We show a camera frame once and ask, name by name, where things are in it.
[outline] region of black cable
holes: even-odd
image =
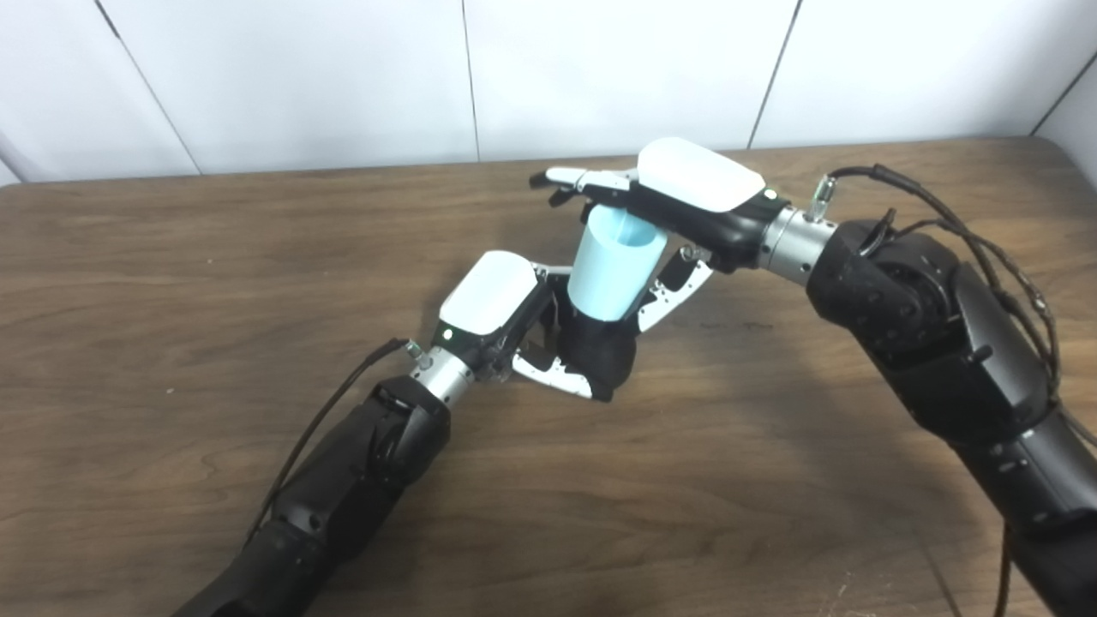
[[[376,363],[377,360],[381,360],[385,356],[396,351],[400,347],[404,347],[407,343],[406,338],[393,338],[388,343],[370,352],[370,355],[362,360],[362,363],[351,371],[349,375],[347,375],[347,379],[343,380],[338,389],[336,389],[335,393],[328,399],[328,402],[325,403],[318,412],[316,412],[316,415],[313,416],[313,420],[305,427],[305,431],[297,438],[297,442],[294,444],[293,450],[290,451],[290,456],[286,457],[285,462],[282,463],[282,469],[280,469],[278,475],[274,476],[274,482],[271,483],[270,490],[267,491],[267,496],[263,497],[263,502],[259,506],[259,514],[256,516],[251,527],[248,528],[248,534],[245,536],[245,547],[248,546],[251,538],[255,538],[256,534],[259,532],[259,527],[262,526],[263,518],[267,517],[267,513],[270,511],[271,504],[274,503],[274,497],[278,496],[278,492],[282,490],[282,484],[285,482],[286,476],[290,475],[290,471],[293,469],[293,463],[297,462],[297,457],[299,457],[301,451],[305,449],[305,446],[308,444],[308,439],[314,433],[316,433],[316,428],[321,422],[324,422],[324,417],[327,416],[328,412],[330,412],[331,408],[336,406],[336,403],[342,399],[342,395],[350,390],[350,386],[354,385],[354,382],[358,381],[358,378],[362,377],[362,373],[364,373],[366,369]]]
[[[889,169],[883,165],[877,164],[872,167],[842,167],[840,169],[835,169],[828,173],[828,176],[835,179],[849,176],[864,176],[878,182],[883,182],[917,197],[921,201],[926,202],[929,207],[934,209],[934,211],[937,212],[941,218],[952,223],[961,229],[968,229],[968,226],[959,216],[957,216],[957,213],[952,212],[952,209],[946,205],[945,202],[937,199],[937,195],[923,188],[923,186],[918,182],[915,182],[911,178],[900,173],[898,171]],[[980,270],[982,270],[983,276],[986,277],[987,284],[989,284],[992,289],[999,289],[1002,287],[1002,281],[998,280],[998,274],[995,272],[994,267],[991,265],[991,260],[986,257],[982,247],[980,247],[976,243],[968,240],[966,238],[964,238],[964,242],[968,244],[968,248],[971,249],[972,255],[975,256],[975,261],[979,262]]]
[[[1009,535],[1009,527],[1004,527],[1002,531],[1002,564],[998,565],[998,598],[994,601],[994,613],[991,617],[1006,617],[1006,607],[1009,606],[1009,575],[1013,573],[1013,562],[1009,561],[1009,549],[1006,548],[1006,536]]]

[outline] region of robotic hand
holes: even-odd
[[[880,221],[836,225],[823,215],[846,176],[900,188],[941,217],[895,229],[890,211]],[[555,186],[553,206],[581,194],[585,212],[596,204],[622,209],[678,233],[697,248],[676,260],[704,262],[694,276],[705,263],[727,273],[760,268],[803,285],[821,317],[853,335],[913,418],[957,452],[1005,519],[1004,554],[1051,610],[1097,615],[1097,461],[1079,440],[1088,434],[1058,397],[1050,311],[1005,253],[937,198],[882,166],[844,168],[823,178],[804,212],[757,173],[672,138],[645,147],[634,170],[552,168],[531,186]],[[987,282],[932,237],[914,233],[928,225],[964,238]],[[1000,288],[984,248],[1026,288],[1049,344]],[[668,269],[688,271],[676,260]],[[667,281],[683,280],[667,270],[659,279],[642,304],[649,311],[663,307],[659,294],[674,289]],[[1008,564],[1004,557],[1004,581]]]

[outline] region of white wall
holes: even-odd
[[[12,173],[11,169],[0,160],[0,187],[7,187],[8,184],[18,184],[19,178]]]
[[[1062,146],[1097,187],[1097,63],[1086,70],[1037,134]]]
[[[1027,135],[1095,49],[1094,0],[804,0],[753,145]]]
[[[461,0],[102,0],[203,172],[476,160]]]
[[[196,169],[92,0],[0,2],[0,158],[27,180]]]
[[[465,0],[485,160],[745,148],[795,0]]]
[[[1094,0],[102,2],[0,2],[24,179],[1026,135],[1097,49]]]

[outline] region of metal connector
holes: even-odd
[[[404,346],[404,350],[408,352],[408,356],[410,356],[412,360],[415,360],[416,366],[418,366],[421,371],[429,369],[434,363],[434,359],[425,354],[422,347],[419,347],[419,344],[414,340],[409,340],[407,345]]]
[[[808,223],[819,221],[826,215],[826,209],[830,205],[834,188],[837,183],[837,178],[830,176],[824,176],[819,180],[818,186],[815,187],[815,194],[812,195],[812,202],[807,205],[807,212],[804,213]]]

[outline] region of black arm segment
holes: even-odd
[[[812,305],[853,334],[915,422],[957,452],[1056,617],[1094,617],[1097,460],[1044,364],[969,265],[923,234],[868,242],[875,225],[838,227],[807,281]]]
[[[409,377],[385,380],[331,428],[271,519],[174,617],[298,617],[358,556],[450,438],[450,411]]]

